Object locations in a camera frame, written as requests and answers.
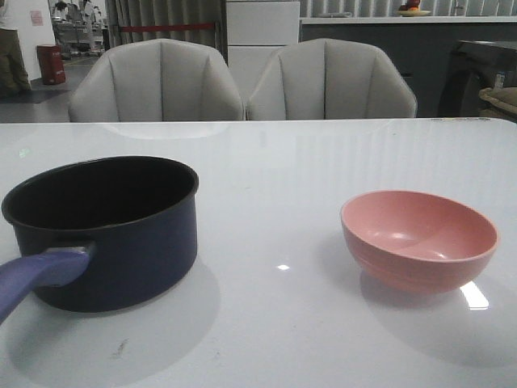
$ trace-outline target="bowl rim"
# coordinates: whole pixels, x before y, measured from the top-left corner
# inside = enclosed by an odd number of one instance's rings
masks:
[[[374,244],[364,240],[357,233],[355,233],[354,231],[351,230],[351,228],[345,222],[344,212],[345,212],[346,207],[351,202],[353,202],[355,200],[358,200],[359,198],[362,198],[364,196],[380,194],[382,192],[404,192],[404,193],[418,194],[418,195],[423,195],[423,196],[433,196],[435,198],[440,198],[441,200],[446,200],[448,202],[452,202],[453,204],[456,204],[456,205],[459,205],[459,206],[461,206],[463,208],[466,208],[466,209],[470,210],[471,212],[474,212],[476,215],[478,215],[479,217],[483,218],[484,220],[486,220],[488,222],[488,224],[494,230],[495,241],[490,246],[489,249],[483,251],[482,253],[480,253],[478,255],[474,255],[474,256],[459,258],[459,259],[426,259],[426,258],[423,258],[423,257],[417,257],[417,256],[412,256],[412,255],[400,255],[396,251],[391,251],[391,250],[387,250],[387,249],[378,247],[377,245],[374,245]],[[341,225],[342,225],[343,229],[346,229],[348,232],[353,234],[358,240],[360,240],[361,242],[363,242],[365,244],[368,244],[370,247],[374,247],[377,250],[386,252],[386,253],[388,253],[390,255],[396,255],[396,256],[404,258],[404,259],[412,259],[412,260],[417,260],[417,261],[421,261],[421,262],[425,262],[425,263],[464,263],[464,262],[469,262],[469,261],[476,261],[476,260],[479,260],[479,259],[484,258],[484,257],[488,257],[489,258],[496,251],[496,249],[498,248],[499,242],[500,242],[500,234],[499,234],[497,226],[485,214],[483,214],[483,213],[477,211],[476,209],[472,208],[471,206],[465,205],[465,204],[463,204],[463,203],[461,203],[461,202],[459,202],[457,200],[452,200],[451,198],[448,198],[446,196],[440,196],[440,195],[436,195],[436,194],[433,194],[433,193],[430,193],[430,192],[420,192],[420,191],[417,191],[417,190],[405,190],[405,189],[381,189],[381,190],[372,190],[372,191],[369,191],[369,192],[362,192],[360,194],[357,194],[357,195],[351,197],[349,200],[347,200],[343,204],[343,206],[341,207],[341,210],[339,211],[339,217],[341,219]]]

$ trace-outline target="saucepan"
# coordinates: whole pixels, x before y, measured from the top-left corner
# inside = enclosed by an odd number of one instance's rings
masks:
[[[51,306],[101,312],[167,291],[197,255],[197,174],[150,156],[58,167],[2,202],[21,256],[0,267],[0,323],[32,291]]]

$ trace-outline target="chair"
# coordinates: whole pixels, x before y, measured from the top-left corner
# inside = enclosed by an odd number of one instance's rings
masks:
[[[107,50],[69,103],[72,122],[244,120],[228,66],[212,47],[170,39]]]
[[[344,40],[292,44],[269,58],[247,105],[249,120],[414,117],[417,101],[380,49]]]

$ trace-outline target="pink bowl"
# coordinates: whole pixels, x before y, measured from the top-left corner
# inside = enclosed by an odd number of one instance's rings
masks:
[[[421,192],[368,192],[341,209],[349,251],[371,276],[396,289],[442,293],[488,264],[498,232],[486,217]]]

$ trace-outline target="white cabinet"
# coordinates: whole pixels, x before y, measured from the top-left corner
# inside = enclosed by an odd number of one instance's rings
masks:
[[[229,69],[246,100],[271,52],[298,42],[300,3],[228,1],[226,23]]]

